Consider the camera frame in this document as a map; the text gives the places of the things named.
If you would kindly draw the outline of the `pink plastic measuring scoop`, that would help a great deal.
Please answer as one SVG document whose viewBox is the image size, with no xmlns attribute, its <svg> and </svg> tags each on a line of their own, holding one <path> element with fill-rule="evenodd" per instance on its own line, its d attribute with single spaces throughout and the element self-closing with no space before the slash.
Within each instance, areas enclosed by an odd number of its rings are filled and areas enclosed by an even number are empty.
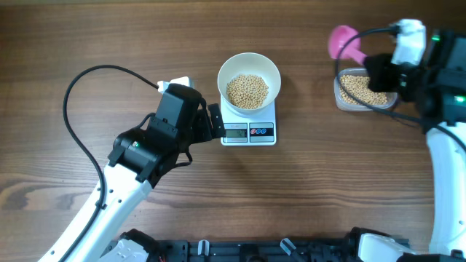
<svg viewBox="0 0 466 262">
<path fill-rule="evenodd" d="M 342 51 L 344 45 L 358 32 L 348 25 L 335 27 L 328 40 L 328 54 L 332 59 L 337 59 L 338 54 L 342 60 L 354 60 L 359 65 L 363 65 L 366 54 L 360 51 L 361 40 L 356 38 Z"/>
</svg>

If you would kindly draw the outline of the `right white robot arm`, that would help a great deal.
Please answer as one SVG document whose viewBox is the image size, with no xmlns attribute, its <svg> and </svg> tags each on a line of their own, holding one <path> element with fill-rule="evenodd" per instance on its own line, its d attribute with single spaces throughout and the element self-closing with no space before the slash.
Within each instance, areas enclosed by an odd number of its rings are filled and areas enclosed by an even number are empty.
<svg viewBox="0 0 466 262">
<path fill-rule="evenodd" d="M 395 37 L 392 54 L 352 55 L 360 38 L 374 33 Z M 418 116 L 375 106 L 371 110 L 417 123 L 425 134 L 433 163 L 434 224 L 429 253 L 416 254 L 393 238 L 361 233 L 355 240 L 362 261 L 465 260 L 465 35 L 436 30 L 427 38 L 418 20 L 400 20 L 386 28 L 353 32 L 339 41 L 334 60 L 342 55 L 363 65 L 374 92 L 396 92 L 414 103 Z"/>
</svg>

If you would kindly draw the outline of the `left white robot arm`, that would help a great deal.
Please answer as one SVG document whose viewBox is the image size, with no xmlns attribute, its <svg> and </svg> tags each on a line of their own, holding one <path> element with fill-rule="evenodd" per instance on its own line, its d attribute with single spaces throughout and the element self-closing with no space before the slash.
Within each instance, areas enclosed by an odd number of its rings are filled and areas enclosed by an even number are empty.
<svg viewBox="0 0 466 262">
<path fill-rule="evenodd" d="M 157 261 L 157 243 L 132 229 L 108 244 L 161 177 L 182 167 L 189 147 L 225 134 L 219 104 L 191 87 L 169 84 L 156 112 L 114 141 L 108 164 L 72 222 L 42 261 Z"/>
</svg>

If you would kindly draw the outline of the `white digital kitchen scale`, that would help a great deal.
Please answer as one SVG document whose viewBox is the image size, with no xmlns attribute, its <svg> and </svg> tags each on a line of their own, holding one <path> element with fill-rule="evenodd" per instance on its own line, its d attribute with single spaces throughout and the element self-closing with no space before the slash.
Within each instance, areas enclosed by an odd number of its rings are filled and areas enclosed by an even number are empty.
<svg viewBox="0 0 466 262">
<path fill-rule="evenodd" d="M 241 114 L 221 99 L 223 146 L 273 146 L 277 142 L 275 103 L 254 114 Z"/>
</svg>

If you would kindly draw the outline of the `soybeans in white bowl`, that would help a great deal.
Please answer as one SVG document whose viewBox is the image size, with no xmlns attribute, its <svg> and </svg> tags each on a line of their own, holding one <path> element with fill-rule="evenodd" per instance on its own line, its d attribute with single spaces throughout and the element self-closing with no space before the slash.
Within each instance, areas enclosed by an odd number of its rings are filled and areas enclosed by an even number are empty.
<svg viewBox="0 0 466 262">
<path fill-rule="evenodd" d="M 256 109 L 266 100 L 269 87 L 260 76 L 240 74 L 227 84 L 226 93 L 233 106 Z"/>
</svg>

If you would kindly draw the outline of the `white bowl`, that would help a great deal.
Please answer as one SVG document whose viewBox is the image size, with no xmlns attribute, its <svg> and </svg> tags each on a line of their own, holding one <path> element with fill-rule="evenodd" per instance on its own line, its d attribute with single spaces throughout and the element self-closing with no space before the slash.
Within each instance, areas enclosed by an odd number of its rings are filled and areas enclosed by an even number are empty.
<svg viewBox="0 0 466 262">
<path fill-rule="evenodd" d="M 282 78 L 266 56 L 244 52 L 229 58 L 217 75 L 218 91 L 228 106 L 240 114 L 254 114 L 275 101 Z"/>
</svg>

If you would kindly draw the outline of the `clear container of soybeans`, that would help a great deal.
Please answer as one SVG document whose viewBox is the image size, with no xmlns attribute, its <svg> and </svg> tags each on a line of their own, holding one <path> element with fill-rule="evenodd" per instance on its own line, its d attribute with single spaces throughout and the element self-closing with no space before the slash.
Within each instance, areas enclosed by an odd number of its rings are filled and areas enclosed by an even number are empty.
<svg viewBox="0 0 466 262">
<path fill-rule="evenodd" d="M 339 72 L 340 80 L 334 80 L 336 106 L 343 111 L 370 111 L 364 105 L 352 99 L 339 85 L 360 101 L 380 109 L 390 109 L 398 99 L 397 93 L 372 92 L 368 88 L 369 77 L 364 68 L 348 68 Z"/>
</svg>

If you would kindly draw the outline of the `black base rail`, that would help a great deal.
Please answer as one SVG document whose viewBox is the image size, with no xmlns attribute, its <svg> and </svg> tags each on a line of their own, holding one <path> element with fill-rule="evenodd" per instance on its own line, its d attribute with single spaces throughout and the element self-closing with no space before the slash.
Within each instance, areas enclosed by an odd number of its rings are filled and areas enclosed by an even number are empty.
<svg viewBox="0 0 466 262">
<path fill-rule="evenodd" d="M 358 261 L 341 239 L 282 239 L 280 241 L 198 242 L 165 240 L 159 242 L 155 261 L 163 262 L 283 262 Z"/>
</svg>

